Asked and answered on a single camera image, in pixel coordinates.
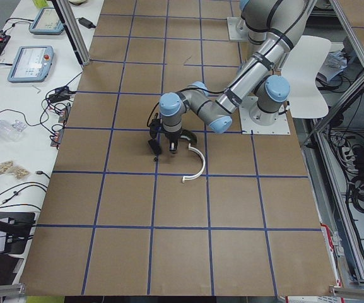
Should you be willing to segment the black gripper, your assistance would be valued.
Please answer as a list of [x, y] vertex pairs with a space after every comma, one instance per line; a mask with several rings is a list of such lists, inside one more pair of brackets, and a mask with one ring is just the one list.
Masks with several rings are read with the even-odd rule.
[[169, 141], [169, 152], [177, 153], [179, 138], [180, 138], [181, 134], [182, 134], [181, 131], [177, 131], [177, 132], [165, 131], [165, 137]]

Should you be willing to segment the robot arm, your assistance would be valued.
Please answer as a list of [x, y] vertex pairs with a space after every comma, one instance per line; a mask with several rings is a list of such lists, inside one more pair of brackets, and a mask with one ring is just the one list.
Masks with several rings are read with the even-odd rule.
[[223, 133], [232, 124], [232, 114], [250, 92], [276, 104], [290, 92], [281, 76], [269, 75], [283, 54], [293, 50], [305, 29], [315, 1], [241, 1], [241, 19], [248, 28], [252, 55], [226, 88], [211, 101], [200, 81], [177, 92], [165, 93], [159, 100], [162, 131], [169, 150], [176, 153], [182, 134], [182, 115], [193, 111], [214, 132]]

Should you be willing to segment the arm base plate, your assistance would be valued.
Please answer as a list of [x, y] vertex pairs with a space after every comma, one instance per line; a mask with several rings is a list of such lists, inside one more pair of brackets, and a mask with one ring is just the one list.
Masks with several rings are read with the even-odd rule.
[[229, 41], [247, 42], [249, 40], [249, 29], [245, 20], [241, 17], [228, 17], [226, 19]]
[[245, 97], [239, 107], [240, 125], [243, 134], [290, 135], [290, 127], [284, 106], [269, 114], [258, 108], [257, 97]]

